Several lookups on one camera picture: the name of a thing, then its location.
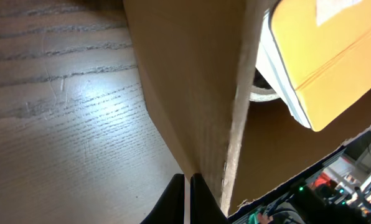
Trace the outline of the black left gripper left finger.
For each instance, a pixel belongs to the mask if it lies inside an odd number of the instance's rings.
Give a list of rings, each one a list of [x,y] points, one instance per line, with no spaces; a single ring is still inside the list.
[[[184,174],[175,174],[141,224],[183,224],[184,200]]]

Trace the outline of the white tape roll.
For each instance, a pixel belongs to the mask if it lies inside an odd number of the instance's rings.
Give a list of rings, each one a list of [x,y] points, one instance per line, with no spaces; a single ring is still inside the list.
[[[251,86],[250,101],[266,102],[277,100],[278,98],[280,98],[279,94],[274,91],[262,74],[258,70],[255,70],[255,76]]]

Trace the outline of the yellow sticky note pad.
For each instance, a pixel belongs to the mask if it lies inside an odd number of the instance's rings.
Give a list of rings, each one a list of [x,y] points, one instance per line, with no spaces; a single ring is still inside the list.
[[[371,0],[275,2],[256,69],[297,122],[323,130],[371,89]]]

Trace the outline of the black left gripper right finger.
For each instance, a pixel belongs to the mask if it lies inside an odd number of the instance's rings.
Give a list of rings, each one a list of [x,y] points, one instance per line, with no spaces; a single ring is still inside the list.
[[[190,223],[229,224],[200,173],[190,180]]]

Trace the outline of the brown cardboard box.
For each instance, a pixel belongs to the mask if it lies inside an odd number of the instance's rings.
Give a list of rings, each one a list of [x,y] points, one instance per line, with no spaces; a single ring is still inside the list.
[[[324,130],[249,100],[268,1],[125,1],[148,113],[231,215],[371,128],[371,89]]]

